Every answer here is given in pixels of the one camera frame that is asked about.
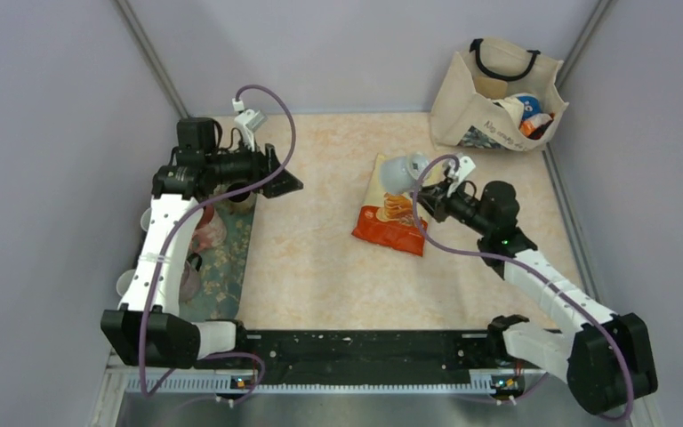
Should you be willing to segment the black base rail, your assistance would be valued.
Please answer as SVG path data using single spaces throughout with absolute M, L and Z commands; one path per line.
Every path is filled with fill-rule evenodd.
M 265 385 L 462 385 L 517 365 L 484 330 L 246 330 L 235 350 L 264 362 Z

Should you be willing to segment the metal corner frame rail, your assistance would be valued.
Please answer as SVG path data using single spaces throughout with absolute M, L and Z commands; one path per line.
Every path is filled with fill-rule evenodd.
M 164 63 L 159 58 L 157 50 L 149 39 L 131 2 L 128 0 L 111 0 L 111 3 L 116 7 L 130 37 L 137 46 L 139 54 L 177 116 L 179 118 L 189 117 L 190 113 L 185 107 L 182 97 L 175 88 Z

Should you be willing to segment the small brown striped cup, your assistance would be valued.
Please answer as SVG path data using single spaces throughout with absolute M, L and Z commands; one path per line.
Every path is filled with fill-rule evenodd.
M 256 205 L 257 195 L 252 191 L 240 192 L 228 197 L 226 206 L 231 214 L 249 214 Z

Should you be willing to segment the cream white mug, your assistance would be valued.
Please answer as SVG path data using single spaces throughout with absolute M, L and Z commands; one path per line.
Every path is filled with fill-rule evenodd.
M 120 297 L 123 297 L 128 291 L 134 278 L 135 270 L 126 270 L 117 278 L 116 291 Z

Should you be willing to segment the orange snack packet in bag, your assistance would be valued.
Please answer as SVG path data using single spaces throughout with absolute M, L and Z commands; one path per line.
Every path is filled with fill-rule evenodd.
M 554 114 L 535 114 L 523 120 L 519 126 L 519 130 L 530 140 L 540 140 L 548 127 L 553 123 L 554 118 Z

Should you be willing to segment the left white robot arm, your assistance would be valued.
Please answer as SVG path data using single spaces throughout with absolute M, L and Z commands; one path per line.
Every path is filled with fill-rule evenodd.
M 273 145 L 257 145 L 262 113 L 246 110 L 234 119 L 239 137 L 233 149 L 219 147 L 220 125 L 208 117 L 182 119 L 176 127 L 174 162 L 152 178 L 150 217 L 131 284 L 114 310 L 105 310 L 100 329 L 127 366 L 191 368 L 206 357 L 240 367 L 249 343 L 235 321 L 192 323 L 180 316 L 181 278 L 190 242 L 207 196 L 220 186 L 236 186 L 265 198 L 302 189 L 286 171 Z

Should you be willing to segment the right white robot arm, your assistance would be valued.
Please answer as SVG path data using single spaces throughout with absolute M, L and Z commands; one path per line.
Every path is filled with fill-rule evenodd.
M 562 380 L 578 405 L 608 421 L 627 420 L 636 399 L 657 391 L 653 350 L 645 321 L 618 314 L 557 271 L 518 226 L 516 191 L 490 181 L 480 197 L 450 179 L 412 193 L 414 208 L 435 221 L 453 218 L 476 231 L 475 256 L 506 283 L 530 297 L 558 327 L 552 333 L 521 318 L 491 329 L 488 359 L 508 367 L 523 359 Z M 615 417 L 611 410 L 622 407 Z

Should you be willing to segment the large pink mug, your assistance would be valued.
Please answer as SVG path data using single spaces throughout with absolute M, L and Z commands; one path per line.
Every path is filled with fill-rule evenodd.
M 207 205 L 193 234 L 190 244 L 191 250 L 194 253 L 202 253 L 215 248 L 224 242 L 227 234 L 226 225 L 215 207 Z

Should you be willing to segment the teal floral placemat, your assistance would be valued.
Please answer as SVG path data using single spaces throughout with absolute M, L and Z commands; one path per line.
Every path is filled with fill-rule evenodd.
M 226 201 L 213 204 L 226 225 L 226 239 L 197 253 L 203 259 L 201 288 L 191 301 L 180 305 L 180 316 L 193 322 L 235 318 L 239 311 L 255 208 L 248 214 L 231 214 Z

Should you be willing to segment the orange chips bag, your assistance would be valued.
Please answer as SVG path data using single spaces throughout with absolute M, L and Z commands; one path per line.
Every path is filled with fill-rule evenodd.
M 351 235 L 365 242 L 423 256 L 425 238 L 414 222 L 413 204 L 408 195 L 395 195 L 381 185 L 379 172 L 388 160 L 376 155 L 374 169 Z

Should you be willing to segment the light blue white mug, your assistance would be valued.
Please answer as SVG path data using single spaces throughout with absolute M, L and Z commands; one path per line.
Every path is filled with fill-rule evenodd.
M 386 158 L 378 172 L 383 190 L 392 195 L 403 195 L 413 191 L 429 162 L 429 158 L 421 152 Z

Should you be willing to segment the beige canvas tote bag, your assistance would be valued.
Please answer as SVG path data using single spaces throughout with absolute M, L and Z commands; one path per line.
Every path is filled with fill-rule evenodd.
M 430 112 L 430 138 L 448 147 L 532 151 L 558 130 L 568 103 L 557 77 L 564 61 L 499 38 L 476 38 L 456 52 Z M 519 130 L 523 107 L 516 93 L 536 96 L 553 123 L 540 140 Z

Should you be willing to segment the lilac mug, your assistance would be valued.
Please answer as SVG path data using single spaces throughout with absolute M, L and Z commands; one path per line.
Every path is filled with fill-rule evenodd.
M 181 276 L 179 291 L 179 301 L 189 302 L 199 292 L 201 288 L 201 278 L 199 271 L 202 267 L 203 259 L 200 254 L 192 253 L 185 261 Z

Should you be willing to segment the blue white package in bag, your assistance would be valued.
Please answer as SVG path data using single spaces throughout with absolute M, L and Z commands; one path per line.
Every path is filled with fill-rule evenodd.
M 510 99 L 522 103 L 523 112 L 520 121 L 525 121 L 534 115 L 543 113 L 540 100 L 531 93 L 516 93 L 511 95 Z

